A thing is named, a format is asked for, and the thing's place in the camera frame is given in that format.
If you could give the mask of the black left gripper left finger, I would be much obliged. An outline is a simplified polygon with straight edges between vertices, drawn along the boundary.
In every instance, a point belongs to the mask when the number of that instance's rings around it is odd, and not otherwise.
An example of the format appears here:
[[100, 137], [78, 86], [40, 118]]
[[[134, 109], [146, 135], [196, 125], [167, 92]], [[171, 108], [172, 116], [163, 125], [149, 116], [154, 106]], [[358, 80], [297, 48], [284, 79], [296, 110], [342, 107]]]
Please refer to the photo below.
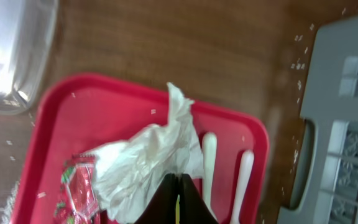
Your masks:
[[167, 174], [135, 224], [175, 224], [177, 198], [177, 177]]

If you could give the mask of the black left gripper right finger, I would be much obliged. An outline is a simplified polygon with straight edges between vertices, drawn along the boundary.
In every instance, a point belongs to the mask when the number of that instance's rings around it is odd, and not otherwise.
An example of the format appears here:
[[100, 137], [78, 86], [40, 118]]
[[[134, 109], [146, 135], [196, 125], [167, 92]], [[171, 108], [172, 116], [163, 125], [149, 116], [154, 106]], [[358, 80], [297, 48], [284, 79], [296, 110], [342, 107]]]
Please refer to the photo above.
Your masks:
[[182, 174], [179, 178], [178, 193], [180, 224], [218, 224], [188, 174]]

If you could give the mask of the white napkin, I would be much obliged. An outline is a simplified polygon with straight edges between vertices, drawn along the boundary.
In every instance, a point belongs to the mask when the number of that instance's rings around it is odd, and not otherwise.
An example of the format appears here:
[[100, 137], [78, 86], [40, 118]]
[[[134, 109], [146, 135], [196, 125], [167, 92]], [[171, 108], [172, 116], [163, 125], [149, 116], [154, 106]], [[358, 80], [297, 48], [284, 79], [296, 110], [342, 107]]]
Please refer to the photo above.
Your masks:
[[165, 126], [150, 124], [129, 140], [98, 146], [92, 188], [99, 207], [118, 223], [134, 223], [144, 212], [167, 174], [204, 176], [203, 154], [193, 125], [193, 100], [168, 83]]

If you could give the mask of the red snack wrapper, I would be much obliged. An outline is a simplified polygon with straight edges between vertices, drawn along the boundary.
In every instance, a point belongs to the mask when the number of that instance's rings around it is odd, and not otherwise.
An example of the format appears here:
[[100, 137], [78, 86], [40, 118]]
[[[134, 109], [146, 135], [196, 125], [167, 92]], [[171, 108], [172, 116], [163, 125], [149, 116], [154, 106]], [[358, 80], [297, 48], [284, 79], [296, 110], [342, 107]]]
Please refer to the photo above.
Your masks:
[[64, 163], [53, 222], [100, 224], [98, 199], [92, 188], [95, 157], [75, 155]]

